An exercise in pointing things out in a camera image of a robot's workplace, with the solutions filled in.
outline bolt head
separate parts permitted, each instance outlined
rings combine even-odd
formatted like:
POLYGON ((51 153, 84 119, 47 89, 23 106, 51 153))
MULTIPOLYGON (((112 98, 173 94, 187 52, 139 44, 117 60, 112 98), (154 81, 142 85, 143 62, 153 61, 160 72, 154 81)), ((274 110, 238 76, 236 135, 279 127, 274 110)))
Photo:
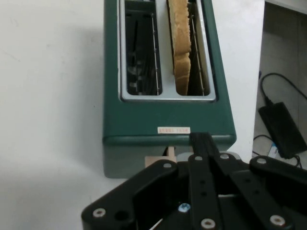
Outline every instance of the bolt head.
POLYGON ((229 159, 229 156, 228 156, 228 154, 223 153, 223 154, 220 155, 220 158, 223 159, 223 160, 227 160, 227 159, 229 159))
POLYGON ((284 220, 283 217, 278 216, 278 215, 273 215, 270 217, 270 222, 275 225, 275 226, 283 226, 285 225, 286 221, 284 220))
POLYGON ((166 163, 166 164, 163 165, 163 167, 164 167, 164 168, 171 168, 172 165, 171 165, 170 163, 166 163))
POLYGON ((264 158, 259 158, 259 159, 257 159, 257 163, 259 163, 259 164, 266 164, 267 161, 264 158))
POLYGON ((187 204, 187 203, 183 203, 178 207, 178 211, 179 212, 183 212, 186 213, 191 209, 191 205, 187 204))
POLYGON ((203 219, 201 227, 206 230, 213 230, 215 228, 215 221, 213 219, 203 219))
POLYGON ((93 217, 101 218, 106 214, 106 210, 104 208, 98 208, 93 212, 93 217))

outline bread slice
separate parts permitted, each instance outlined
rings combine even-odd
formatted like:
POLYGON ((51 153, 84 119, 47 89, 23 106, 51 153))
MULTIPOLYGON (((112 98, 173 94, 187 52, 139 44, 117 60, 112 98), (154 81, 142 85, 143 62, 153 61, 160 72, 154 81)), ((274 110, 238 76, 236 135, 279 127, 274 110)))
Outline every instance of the bread slice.
POLYGON ((188 0, 168 0, 168 5, 172 30, 176 90, 180 95, 187 95, 191 69, 188 0))
POLYGON ((189 86, 189 76, 191 69, 191 61, 189 58, 189 53, 175 56, 175 83, 177 93, 180 95, 187 95, 189 86))
POLYGON ((188 0, 168 0, 174 56, 191 51, 188 0))

